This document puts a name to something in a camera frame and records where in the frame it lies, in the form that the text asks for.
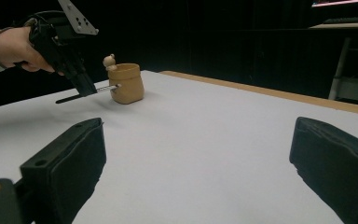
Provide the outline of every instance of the white table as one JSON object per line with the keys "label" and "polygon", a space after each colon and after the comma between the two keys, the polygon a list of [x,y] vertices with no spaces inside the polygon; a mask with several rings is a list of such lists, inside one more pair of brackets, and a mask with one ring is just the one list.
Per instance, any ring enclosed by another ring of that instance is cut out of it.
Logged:
{"label": "white table", "polygon": [[[101,92],[61,105],[69,90],[0,106],[0,177],[72,125],[102,118],[107,153],[80,223],[342,223],[296,173],[297,117],[358,137],[358,114],[252,91],[142,72],[131,105]],[[107,81],[96,84],[107,85]]]}

